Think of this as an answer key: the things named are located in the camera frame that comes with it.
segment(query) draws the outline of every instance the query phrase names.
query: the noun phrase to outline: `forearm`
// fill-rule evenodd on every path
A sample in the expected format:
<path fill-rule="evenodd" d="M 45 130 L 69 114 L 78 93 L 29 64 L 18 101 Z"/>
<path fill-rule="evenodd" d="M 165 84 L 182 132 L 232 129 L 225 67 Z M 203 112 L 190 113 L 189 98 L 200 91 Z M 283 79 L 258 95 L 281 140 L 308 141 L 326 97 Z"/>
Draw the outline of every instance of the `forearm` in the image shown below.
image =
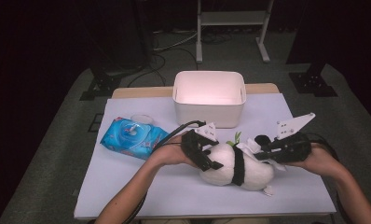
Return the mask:
<path fill-rule="evenodd" d="M 351 173 L 344 169 L 335 177 L 335 184 L 343 208 L 353 223 L 371 224 L 371 204 Z"/>
<path fill-rule="evenodd" d="M 142 200 L 162 164 L 146 161 L 131 181 L 107 204 L 96 223 L 123 223 Z"/>

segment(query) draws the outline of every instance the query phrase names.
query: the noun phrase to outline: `wet wipes package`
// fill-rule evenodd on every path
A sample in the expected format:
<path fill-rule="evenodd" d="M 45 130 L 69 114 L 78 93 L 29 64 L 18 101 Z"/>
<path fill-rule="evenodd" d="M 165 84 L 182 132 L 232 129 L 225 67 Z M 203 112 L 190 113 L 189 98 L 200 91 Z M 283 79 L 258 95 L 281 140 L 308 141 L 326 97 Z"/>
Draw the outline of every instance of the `wet wipes package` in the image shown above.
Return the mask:
<path fill-rule="evenodd" d="M 167 135 L 154 125 L 117 118 L 104 134 L 101 144 L 115 152 L 146 160 L 154 146 Z"/>

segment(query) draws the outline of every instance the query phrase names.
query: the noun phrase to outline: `stuffed animal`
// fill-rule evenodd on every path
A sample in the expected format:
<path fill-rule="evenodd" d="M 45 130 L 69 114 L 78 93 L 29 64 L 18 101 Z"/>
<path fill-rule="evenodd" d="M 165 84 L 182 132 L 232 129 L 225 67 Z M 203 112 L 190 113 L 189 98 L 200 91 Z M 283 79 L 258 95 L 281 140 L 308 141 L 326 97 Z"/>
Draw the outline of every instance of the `stuffed animal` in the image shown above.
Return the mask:
<path fill-rule="evenodd" d="M 240 134 L 236 133 L 235 136 L 235 144 L 220 143 L 204 150 L 211 161 L 217 161 L 223 164 L 223 167 L 199 171 L 200 176 L 213 185 L 224 186 L 233 183 L 243 189 L 262 189 L 267 195 L 272 195 L 273 191 L 268 183 L 274 177 L 274 167 L 284 170 L 284 166 L 271 160 L 259 161 L 254 154 L 261 150 L 261 146 L 250 138 L 247 143 L 240 143 Z M 261 142 L 267 141 L 267 138 L 258 136 L 255 140 Z"/>

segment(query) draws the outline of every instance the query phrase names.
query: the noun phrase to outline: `dark background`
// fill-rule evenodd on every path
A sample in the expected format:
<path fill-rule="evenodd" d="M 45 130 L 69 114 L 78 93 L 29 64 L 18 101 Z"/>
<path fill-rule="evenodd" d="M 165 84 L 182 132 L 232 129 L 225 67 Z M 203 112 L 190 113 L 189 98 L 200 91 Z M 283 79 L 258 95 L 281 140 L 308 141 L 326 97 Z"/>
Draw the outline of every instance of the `dark background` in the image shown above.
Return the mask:
<path fill-rule="evenodd" d="M 264 9 L 266 3 L 204 0 L 203 10 Z M 116 13 L 121 9 L 110 4 L 130 15 Z M 0 1 L 0 216 L 63 98 L 91 59 L 117 69 L 148 63 L 145 47 L 138 44 L 145 39 L 129 44 L 131 38 L 124 35 L 140 36 L 133 4 Z M 145 5 L 152 30 L 196 28 L 197 1 L 149 0 Z M 276 0 L 268 29 L 297 30 L 288 63 L 310 63 L 319 51 L 371 114 L 371 0 Z M 131 59 L 123 57 L 130 53 Z"/>

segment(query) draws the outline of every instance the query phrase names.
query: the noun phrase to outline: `white tabletop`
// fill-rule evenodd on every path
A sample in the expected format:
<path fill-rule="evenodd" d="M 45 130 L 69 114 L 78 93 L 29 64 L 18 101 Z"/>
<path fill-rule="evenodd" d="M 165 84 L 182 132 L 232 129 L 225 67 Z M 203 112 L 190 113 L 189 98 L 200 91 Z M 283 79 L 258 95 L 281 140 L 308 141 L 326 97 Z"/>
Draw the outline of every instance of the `white tabletop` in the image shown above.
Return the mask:
<path fill-rule="evenodd" d="M 154 119 L 154 125 L 168 133 L 179 126 L 171 97 L 109 99 L 78 195 L 75 218 L 97 217 L 143 164 L 143 160 L 113 152 L 99 143 L 113 119 L 129 119 L 135 114 L 148 115 Z M 242 142 L 259 134 L 273 139 L 277 121 L 292 117 L 282 94 L 248 94 L 239 126 L 218 129 L 218 140 L 223 143 L 233 140 L 235 132 L 241 132 Z M 253 217 L 336 212 L 320 176 L 301 168 L 287 168 L 287 172 L 275 172 L 269 183 L 274 195 L 269 197 L 262 191 L 248 191 L 235 185 L 213 186 L 201 179 L 198 169 L 188 165 L 163 167 L 138 217 Z"/>

